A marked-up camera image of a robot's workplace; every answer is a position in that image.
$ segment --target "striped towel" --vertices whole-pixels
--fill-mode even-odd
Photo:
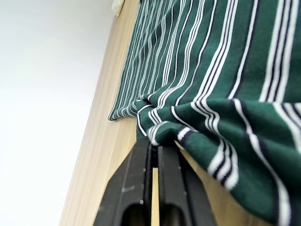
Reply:
[[[142,0],[109,120],[177,140],[247,210],[301,225],[299,0]]]

